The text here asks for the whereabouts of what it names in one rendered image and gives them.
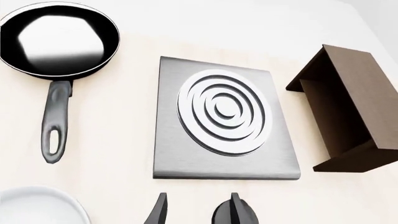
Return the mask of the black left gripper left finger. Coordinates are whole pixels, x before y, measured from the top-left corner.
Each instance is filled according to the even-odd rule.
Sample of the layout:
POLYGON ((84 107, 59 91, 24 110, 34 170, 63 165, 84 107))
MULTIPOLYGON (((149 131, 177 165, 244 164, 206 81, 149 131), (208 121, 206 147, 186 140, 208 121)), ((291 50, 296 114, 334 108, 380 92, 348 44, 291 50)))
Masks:
POLYGON ((159 194, 159 197, 144 224, 165 224, 167 218, 167 210, 167 194, 165 192, 162 192, 159 194))

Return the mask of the grey stove plate with rings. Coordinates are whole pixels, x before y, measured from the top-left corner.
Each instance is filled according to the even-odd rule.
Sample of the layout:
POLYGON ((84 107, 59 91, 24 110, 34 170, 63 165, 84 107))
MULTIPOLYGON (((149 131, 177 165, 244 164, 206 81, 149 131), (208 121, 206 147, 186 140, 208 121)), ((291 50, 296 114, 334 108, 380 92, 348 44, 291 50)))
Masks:
POLYGON ((154 178, 300 176, 270 72, 160 58, 154 178))

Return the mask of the brown wooden desk caddy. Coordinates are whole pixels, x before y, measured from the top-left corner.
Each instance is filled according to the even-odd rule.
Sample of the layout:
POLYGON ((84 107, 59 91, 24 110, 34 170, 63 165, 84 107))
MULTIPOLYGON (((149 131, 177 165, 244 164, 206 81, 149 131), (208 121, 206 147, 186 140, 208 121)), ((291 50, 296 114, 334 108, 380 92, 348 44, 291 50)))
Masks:
POLYGON ((398 91, 370 53, 325 44, 285 89, 305 94, 330 156, 314 171, 398 161, 398 91))

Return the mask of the white plate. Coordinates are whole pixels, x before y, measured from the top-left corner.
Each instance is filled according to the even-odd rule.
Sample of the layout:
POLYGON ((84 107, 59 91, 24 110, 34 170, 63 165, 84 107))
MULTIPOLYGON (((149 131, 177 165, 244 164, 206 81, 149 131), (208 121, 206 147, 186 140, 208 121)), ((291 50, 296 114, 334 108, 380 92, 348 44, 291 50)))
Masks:
POLYGON ((46 186, 0 191, 0 224, 91 224, 77 199, 46 186))

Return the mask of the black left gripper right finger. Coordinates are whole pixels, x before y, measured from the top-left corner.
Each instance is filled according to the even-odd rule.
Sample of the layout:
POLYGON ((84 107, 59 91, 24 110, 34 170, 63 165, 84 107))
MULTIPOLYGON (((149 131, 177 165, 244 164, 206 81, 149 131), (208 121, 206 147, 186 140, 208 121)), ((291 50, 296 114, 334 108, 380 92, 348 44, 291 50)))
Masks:
POLYGON ((251 216, 237 193, 231 194, 231 223, 252 224, 251 216))

